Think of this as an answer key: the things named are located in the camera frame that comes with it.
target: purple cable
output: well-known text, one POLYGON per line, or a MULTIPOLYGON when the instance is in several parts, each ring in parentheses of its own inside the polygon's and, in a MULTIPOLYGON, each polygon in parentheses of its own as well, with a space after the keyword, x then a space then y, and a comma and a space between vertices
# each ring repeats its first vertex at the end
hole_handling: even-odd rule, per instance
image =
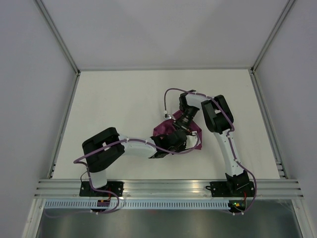
POLYGON ((204 96, 204 97, 206 97, 206 98, 212 100, 212 102, 217 106, 217 108, 219 109, 219 111, 221 111, 221 113, 223 114, 223 116, 226 118, 226 120, 227 120, 228 123, 230 124, 231 129, 227 132, 227 137, 228 137, 228 141, 229 141, 229 144, 230 144, 230 148, 231 148, 231 151, 232 151, 232 155, 233 155, 234 161, 235 161, 242 169, 244 169, 246 172, 248 172, 248 173, 252 176, 252 178, 253 178, 253 180, 254 180, 255 193, 254 193, 254 197, 253 197, 253 199, 252 199, 252 201, 251 201, 251 204, 250 204, 250 205, 247 207, 247 209, 244 211, 244 212, 247 212, 247 211, 251 208, 251 206, 253 205, 253 203, 254 203, 254 201, 255 201, 255 199, 256 199, 256 196, 257 196, 257 191, 258 191, 257 180, 256 180, 256 177, 254 176, 254 174, 253 174, 250 170, 248 170, 247 168, 245 168, 241 163, 239 163, 239 162, 237 161, 237 156, 236 156, 236 153, 234 152, 234 148, 233 148, 233 145, 232 145, 232 141, 231 141, 231 138, 230 138, 230 135, 229 135, 230 132, 234 132, 234 130, 235 130, 233 123, 231 122, 231 120, 229 119, 229 117, 226 115, 226 113, 224 112, 224 110, 221 108, 221 106, 220 106, 220 105, 215 101, 215 99, 213 99, 212 97, 207 96, 207 95, 205 95, 205 94, 203 94, 203 93, 189 92, 189 91, 185 91, 185 90, 179 89, 179 88, 169 88, 169 89, 167 89, 167 90, 165 91, 165 93, 164 93, 164 109, 165 109, 165 110, 166 110, 166 94, 167 94, 167 92, 170 91, 170 90, 177 90, 177 91, 181 91, 181 92, 188 93, 188 94, 200 95, 200 96, 204 96))

